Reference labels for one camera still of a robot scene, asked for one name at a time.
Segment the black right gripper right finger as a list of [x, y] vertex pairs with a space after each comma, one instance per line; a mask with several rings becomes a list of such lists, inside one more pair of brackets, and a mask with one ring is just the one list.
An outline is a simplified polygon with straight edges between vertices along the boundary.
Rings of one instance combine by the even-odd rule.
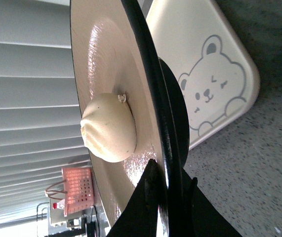
[[240, 237], [198, 187], [198, 179], [178, 169], [177, 233], [181, 237]]

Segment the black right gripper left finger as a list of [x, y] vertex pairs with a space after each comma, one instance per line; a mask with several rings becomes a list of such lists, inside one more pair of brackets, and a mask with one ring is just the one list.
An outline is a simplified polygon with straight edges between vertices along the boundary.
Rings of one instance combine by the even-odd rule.
[[163, 202], [163, 181], [158, 163], [150, 159], [109, 237], [155, 237], [159, 205]]

